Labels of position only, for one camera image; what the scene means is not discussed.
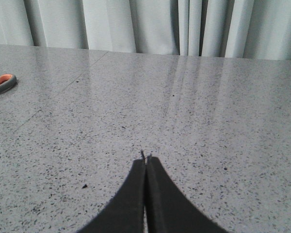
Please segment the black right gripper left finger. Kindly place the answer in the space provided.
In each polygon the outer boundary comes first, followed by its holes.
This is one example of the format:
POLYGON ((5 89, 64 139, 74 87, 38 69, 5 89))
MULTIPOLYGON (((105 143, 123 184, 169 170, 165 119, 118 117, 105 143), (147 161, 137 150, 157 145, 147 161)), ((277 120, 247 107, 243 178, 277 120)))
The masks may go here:
POLYGON ((124 183, 104 209, 80 233, 142 233, 144 231, 144 192, 146 163, 133 161, 124 183))

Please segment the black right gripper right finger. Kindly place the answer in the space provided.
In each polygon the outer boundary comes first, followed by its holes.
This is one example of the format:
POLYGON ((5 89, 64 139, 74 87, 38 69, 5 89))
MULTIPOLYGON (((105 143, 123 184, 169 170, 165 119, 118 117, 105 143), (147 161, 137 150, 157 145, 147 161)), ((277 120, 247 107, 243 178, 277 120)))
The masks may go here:
POLYGON ((181 193, 157 157, 148 156, 145 208, 150 233, 225 233, 181 193))

